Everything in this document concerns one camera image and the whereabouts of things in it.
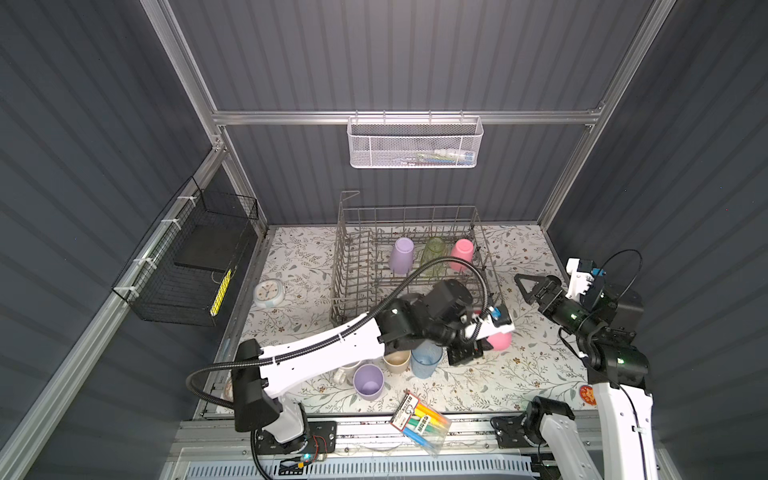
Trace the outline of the blue translucent cup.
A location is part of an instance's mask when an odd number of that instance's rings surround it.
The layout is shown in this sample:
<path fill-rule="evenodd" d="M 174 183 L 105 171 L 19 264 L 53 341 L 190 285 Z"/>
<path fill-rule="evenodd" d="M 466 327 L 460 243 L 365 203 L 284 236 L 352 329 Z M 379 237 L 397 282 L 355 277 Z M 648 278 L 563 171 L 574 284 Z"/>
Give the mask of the blue translucent cup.
<path fill-rule="evenodd" d="M 411 351 L 411 370 L 419 379 L 429 378 L 443 357 L 443 348 L 436 343 L 425 340 Z"/>

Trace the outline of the pink cup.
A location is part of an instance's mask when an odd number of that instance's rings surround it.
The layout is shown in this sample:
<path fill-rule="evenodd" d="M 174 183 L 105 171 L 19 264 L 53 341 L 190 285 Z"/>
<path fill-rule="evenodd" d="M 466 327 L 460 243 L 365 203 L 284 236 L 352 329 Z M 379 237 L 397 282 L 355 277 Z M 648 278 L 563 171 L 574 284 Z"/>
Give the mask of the pink cup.
<path fill-rule="evenodd" d="M 469 239 L 462 238 L 457 240 L 452 247 L 451 256 L 471 263 L 473 261 L 474 252 L 474 243 Z M 463 264 L 456 262 L 450 262 L 449 267 L 456 272 L 463 272 L 466 270 L 466 267 Z"/>
<path fill-rule="evenodd" d="M 484 339 L 487 346 L 486 350 L 504 351 L 508 349 L 512 343 L 512 333 L 496 333 Z"/>

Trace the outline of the beige cup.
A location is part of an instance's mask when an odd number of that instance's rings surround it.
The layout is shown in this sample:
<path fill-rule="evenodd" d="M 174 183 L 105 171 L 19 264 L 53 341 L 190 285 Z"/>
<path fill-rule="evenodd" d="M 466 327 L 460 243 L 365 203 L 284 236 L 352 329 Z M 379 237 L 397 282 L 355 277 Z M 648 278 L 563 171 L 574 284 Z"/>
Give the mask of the beige cup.
<path fill-rule="evenodd" d="M 392 374 L 402 374 L 410 365 L 411 352 L 399 351 L 385 355 L 383 361 L 386 369 Z"/>

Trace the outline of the purple cup front row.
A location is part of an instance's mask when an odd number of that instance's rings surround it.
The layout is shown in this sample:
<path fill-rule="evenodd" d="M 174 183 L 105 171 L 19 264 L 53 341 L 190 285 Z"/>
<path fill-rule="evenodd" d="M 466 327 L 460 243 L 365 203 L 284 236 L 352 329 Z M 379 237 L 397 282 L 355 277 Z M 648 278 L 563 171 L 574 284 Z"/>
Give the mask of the purple cup front row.
<path fill-rule="evenodd" d="M 384 389 L 383 371 L 375 364 L 361 365 L 353 377 L 353 387 L 358 395 L 368 401 L 378 399 Z"/>

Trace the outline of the green translucent cup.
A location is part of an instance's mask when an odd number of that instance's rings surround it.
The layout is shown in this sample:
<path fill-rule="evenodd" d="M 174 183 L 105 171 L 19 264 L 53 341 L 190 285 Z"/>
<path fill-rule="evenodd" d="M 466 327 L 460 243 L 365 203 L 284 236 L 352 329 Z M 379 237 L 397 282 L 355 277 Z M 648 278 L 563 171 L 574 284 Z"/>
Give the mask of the green translucent cup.
<path fill-rule="evenodd" d="M 420 265 L 424 265 L 435 258 L 443 257 L 446 254 L 446 242 L 441 237 L 429 238 L 424 246 L 421 255 Z M 445 274 L 445 263 L 437 263 L 430 266 L 422 273 L 422 277 L 425 279 L 440 279 Z"/>

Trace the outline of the lilac cup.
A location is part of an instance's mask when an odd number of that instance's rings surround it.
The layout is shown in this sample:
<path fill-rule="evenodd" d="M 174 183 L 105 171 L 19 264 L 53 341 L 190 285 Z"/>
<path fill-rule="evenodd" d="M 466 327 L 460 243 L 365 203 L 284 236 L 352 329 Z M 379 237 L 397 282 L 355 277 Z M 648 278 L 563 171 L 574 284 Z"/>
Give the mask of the lilac cup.
<path fill-rule="evenodd" d="M 393 247 L 389 258 L 390 270 L 398 276 L 405 276 L 409 273 L 414 262 L 413 241 L 408 237 L 398 238 Z"/>

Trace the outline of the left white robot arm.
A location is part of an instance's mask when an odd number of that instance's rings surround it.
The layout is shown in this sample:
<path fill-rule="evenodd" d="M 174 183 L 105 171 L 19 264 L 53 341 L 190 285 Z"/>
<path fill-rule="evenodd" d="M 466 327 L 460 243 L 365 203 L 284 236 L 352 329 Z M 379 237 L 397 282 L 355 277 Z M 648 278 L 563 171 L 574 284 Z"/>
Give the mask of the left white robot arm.
<path fill-rule="evenodd" d="M 425 342 L 447 349 L 463 363 L 480 352 L 481 340 L 513 329 L 505 305 L 476 307 L 468 288 L 449 279 L 426 294 L 384 300 L 352 321 L 300 341 L 262 346 L 256 339 L 245 340 L 231 370 L 235 429 L 267 431 L 281 445 L 305 439 L 303 407 L 284 397 L 304 381 Z"/>

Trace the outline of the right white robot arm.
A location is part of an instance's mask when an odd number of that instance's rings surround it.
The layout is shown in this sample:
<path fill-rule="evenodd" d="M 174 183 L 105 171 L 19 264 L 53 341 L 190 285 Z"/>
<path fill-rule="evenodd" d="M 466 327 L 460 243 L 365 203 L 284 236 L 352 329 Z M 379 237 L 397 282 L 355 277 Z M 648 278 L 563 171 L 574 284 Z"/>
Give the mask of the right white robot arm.
<path fill-rule="evenodd" d="M 603 478 L 655 479 L 650 363 L 635 346 L 632 329 L 644 312 L 642 300 L 629 286 L 607 281 L 591 260 L 569 259 L 567 274 L 567 283 L 530 274 L 514 281 L 587 370 L 600 420 Z"/>

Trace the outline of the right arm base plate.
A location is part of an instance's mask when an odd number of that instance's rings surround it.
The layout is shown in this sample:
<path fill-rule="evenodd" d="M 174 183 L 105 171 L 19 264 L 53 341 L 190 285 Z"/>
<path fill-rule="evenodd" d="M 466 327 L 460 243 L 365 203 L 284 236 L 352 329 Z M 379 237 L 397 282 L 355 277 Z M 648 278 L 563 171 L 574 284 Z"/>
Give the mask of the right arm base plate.
<path fill-rule="evenodd" d="M 490 419 L 497 446 L 501 449 L 534 448 L 538 445 L 525 428 L 525 414 L 495 416 Z"/>

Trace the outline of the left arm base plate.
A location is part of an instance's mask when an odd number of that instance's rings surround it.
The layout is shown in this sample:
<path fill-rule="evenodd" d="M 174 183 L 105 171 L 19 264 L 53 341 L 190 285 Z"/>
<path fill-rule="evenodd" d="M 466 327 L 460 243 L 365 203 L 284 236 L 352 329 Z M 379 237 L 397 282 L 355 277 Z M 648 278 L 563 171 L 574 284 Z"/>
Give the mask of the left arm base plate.
<path fill-rule="evenodd" d="M 338 423 L 335 421 L 310 420 L 303 437 L 280 444 L 266 431 L 256 433 L 256 450 L 259 455 L 319 454 L 335 451 Z"/>

